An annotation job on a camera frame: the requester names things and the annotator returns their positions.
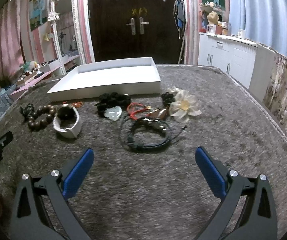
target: white cabinet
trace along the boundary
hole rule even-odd
[[[253,41],[200,33],[198,64],[218,67],[262,101],[274,65],[274,52]]]

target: red cord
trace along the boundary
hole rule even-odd
[[[139,110],[134,110],[134,108],[136,106],[143,107],[143,108],[141,108]],[[138,117],[135,117],[136,114],[142,113],[142,112],[146,112],[146,111],[150,111],[150,109],[147,108],[147,107],[144,107],[144,105],[140,104],[140,103],[135,103],[134,102],[134,103],[131,103],[130,105],[128,105],[128,107],[127,107],[127,112],[129,114],[130,118],[133,119],[133,120],[137,120],[138,119]]]

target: pink curtain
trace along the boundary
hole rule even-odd
[[[20,46],[20,1],[8,0],[0,10],[0,80],[9,79],[24,63]]]
[[[75,38],[75,29],[73,25],[72,12],[59,15],[60,19],[56,21],[58,37],[61,33],[64,34],[63,39],[59,38],[60,49],[63,54],[67,54],[70,50],[78,49]]]

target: blue gripper pad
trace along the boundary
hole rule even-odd
[[[67,178],[64,180],[62,194],[65,200],[75,196],[80,185],[82,184],[82,181],[93,164],[93,159],[93,150],[86,150]]]
[[[214,165],[210,155],[202,147],[198,147],[195,159],[214,196],[223,200],[227,195],[226,181]]]

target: fuzzy gray fabric surface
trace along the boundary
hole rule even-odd
[[[9,218],[16,187],[23,173],[40,176],[61,168],[79,156],[84,147],[94,151],[94,164],[77,195],[69,200],[94,239],[193,239],[219,204],[194,160],[203,145],[215,158],[243,176],[264,173],[271,184],[278,216],[278,236],[287,230],[287,139],[258,104],[228,76],[215,68],[158,66],[162,89],[176,86],[195,94],[202,115],[191,118],[188,128],[166,150],[157,154],[130,152],[119,140],[117,122],[99,118],[98,99],[83,99],[78,109],[83,120],[76,139],[56,134],[51,125],[30,132],[19,113],[28,103],[50,103],[47,92],[57,82],[37,85],[0,120],[0,136],[12,131],[14,140],[0,162],[0,194],[6,207],[3,227]],[[160,96],[133,97],[160,107]],[[174,132],[182,124],[167,122]],[[125,124],[124,135],[130,122]],[[138,138],[155,142],[157,134],[141,132]],[[49,207],[57,230],[62,228]],[[228,231],[241,211],[239,205]]]

